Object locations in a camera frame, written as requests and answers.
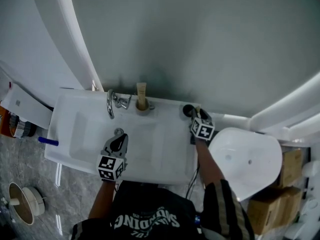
sleeve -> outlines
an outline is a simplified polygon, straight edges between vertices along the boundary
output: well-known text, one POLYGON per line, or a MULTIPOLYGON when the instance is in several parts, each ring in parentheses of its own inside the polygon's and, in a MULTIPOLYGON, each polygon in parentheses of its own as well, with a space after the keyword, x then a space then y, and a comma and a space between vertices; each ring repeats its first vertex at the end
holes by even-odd
POLYGON ((237 201, 229 183, 223 179, 206 187, 200 224, 202 233, 209 240, 255 239, 246 212, 237 201))
POLYGON ((71 240, 105 239, 110 236, 112 230, 107 219, 91 218, 73 226, 71 240))

person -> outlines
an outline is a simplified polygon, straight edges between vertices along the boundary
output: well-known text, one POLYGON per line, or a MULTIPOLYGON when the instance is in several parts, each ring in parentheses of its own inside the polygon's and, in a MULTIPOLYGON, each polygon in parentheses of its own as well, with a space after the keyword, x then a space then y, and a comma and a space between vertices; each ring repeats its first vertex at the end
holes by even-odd
POLYGON ((195 145, 205 185, 201 233, 190 200, 157 185, 129 181, 122 182, 113 200, 115 182, 104 181, 88 219, 73 227, 71 239, 254 240, 248 216, 207 144, 196 138, 195 145))

marble floor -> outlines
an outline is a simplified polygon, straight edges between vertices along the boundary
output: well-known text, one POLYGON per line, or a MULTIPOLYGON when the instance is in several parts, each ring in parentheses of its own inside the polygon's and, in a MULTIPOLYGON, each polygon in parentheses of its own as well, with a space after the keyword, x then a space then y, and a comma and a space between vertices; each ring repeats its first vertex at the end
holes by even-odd
MULTIPOLYGON (((45 145, 38 142, 39 136, 46 137, 47 131, 38 128, 33 137, 23 139, 0 135, 0 197, 9 200, 8 187, 11 182, 21 187, 35 187, 44 197, 45 213, 28 226, 17 217, 12 207, 8 210, 1 204, 0 223, 7 221, 21 240, 67 240, 73 225, 88 218, 102 182, 96 175, 63 165, 58 180, 57 163, 45 159, 45 145)), ((188 185, 162 187, 183 197, 188 190, 188 185)), ((198 177, 190 197, 198 212, 203 210, 203 198, 204 189, 198 177)), ((246 209, 248 201, 241 204, 246 209)), ((262 239, 280 240, 284 232, 285 228, 273 230, 262 239)))

sink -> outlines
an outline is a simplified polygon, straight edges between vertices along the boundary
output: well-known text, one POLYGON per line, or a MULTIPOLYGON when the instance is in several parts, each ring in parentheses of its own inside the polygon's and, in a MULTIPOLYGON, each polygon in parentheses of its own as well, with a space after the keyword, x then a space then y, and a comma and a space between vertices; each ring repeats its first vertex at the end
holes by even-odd
POLYGON ((106 92, 62 89, 47 135, 59 141, 59 146, 47 144, 45 158, 98 175, 98 155, 115 130, 121 128, 129 137, 125 156, 128 165, 121 180, 189 183, 197 168, 197 155, 195 146, 190 145, 190 119, 182 113, 187 103, 148 97, 155 109, 140 116, 136 100, 133 96, 128 110, 112 104, 114 119, 110 119, 106 92))
POLYGON ((238 201, 272 184, 282 166, 282 150, 274 137, 238 128, 221 130, 209 150, 238 201))

chrome faucet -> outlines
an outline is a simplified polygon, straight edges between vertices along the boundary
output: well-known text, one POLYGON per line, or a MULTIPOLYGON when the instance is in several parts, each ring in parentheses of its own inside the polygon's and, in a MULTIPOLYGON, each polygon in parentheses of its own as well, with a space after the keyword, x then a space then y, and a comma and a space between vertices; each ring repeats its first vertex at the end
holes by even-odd
POLYGON ((114 111, 112 109, 112 100, 113 100, 116 108, 123 107, 125 110, 127 110, 129 108, 131 97, 132 97, 132 95, 130 95, 128 99, 119 98, 114 90, 112 90, 112 89, 108 90, 107 95, 106 95, 106 109, 108 111, 110 119, 115 118, 114 111))

